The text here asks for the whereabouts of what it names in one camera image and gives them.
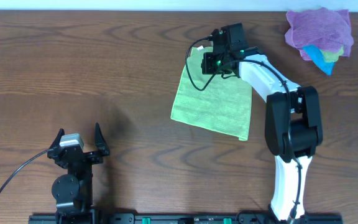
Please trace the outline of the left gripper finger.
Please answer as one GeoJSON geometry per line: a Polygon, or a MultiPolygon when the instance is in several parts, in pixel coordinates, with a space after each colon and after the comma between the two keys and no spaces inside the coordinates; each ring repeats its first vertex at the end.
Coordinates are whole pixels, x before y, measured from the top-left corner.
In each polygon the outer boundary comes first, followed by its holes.
{"type": "Polygon", "coordinates": [[[99,123],[95,124],[94,144],[102,156],[110,155],[110,148],[102,135],[99,123]]]}
{"type": "Polygon", "coordinates": [[[64,129],[60,128],[56,138],[53,140],[53,142],[50,145],[49,149],[55,149],[55,148],[59,147],[60,146],[60,140],[61,140],[62,136],[64,136],[64,135],[65,135],[64,129]]]}

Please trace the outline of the green microfiber cloth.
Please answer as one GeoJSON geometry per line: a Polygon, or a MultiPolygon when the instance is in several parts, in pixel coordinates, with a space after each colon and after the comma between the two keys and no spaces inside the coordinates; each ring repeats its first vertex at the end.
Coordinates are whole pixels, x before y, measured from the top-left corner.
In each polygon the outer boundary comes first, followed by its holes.
{"type": "Polygon", "coordinates": [[[184,67],[177,94],[172,106],[171,119],[192,126],[238,137],[249,137],[252,87],[230,74],[228,79],[216,75],[204,91],[201,88],[209,79],[201,73],[203,54],[212,51],[192,48],[188,67],[184,67]]]}

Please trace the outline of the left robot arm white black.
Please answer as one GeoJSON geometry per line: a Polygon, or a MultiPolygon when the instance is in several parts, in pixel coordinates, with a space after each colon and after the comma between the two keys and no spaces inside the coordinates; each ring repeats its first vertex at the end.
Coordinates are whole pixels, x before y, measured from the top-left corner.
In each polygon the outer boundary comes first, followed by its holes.
{"type": "Polygon", "coordinates": [[[84,152],[84,142],[78,133],[65,134],[60,129],[48,149],[47,157],[67,173],[58,177],[52,185],[56,200],[57,223],[101,223],[101,212],[93,204],[93,166],[103,163],[110,155],[100,126],[95,124],[95,151],[84,152]]]}

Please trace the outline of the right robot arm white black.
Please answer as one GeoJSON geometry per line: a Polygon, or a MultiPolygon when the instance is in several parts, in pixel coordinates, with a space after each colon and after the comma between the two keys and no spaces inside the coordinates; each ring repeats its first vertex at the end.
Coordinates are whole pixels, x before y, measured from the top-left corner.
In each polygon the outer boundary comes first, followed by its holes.
{"type": "Polygon", "coordinates": [[[275,188],[269,205],[278,222],[305,220],[308,167],[323,141],[318,92],[282,75],[257,47],[203,55],[205,75],[230,73],[265,101],[265,142],[275,157],[275,188]]]}

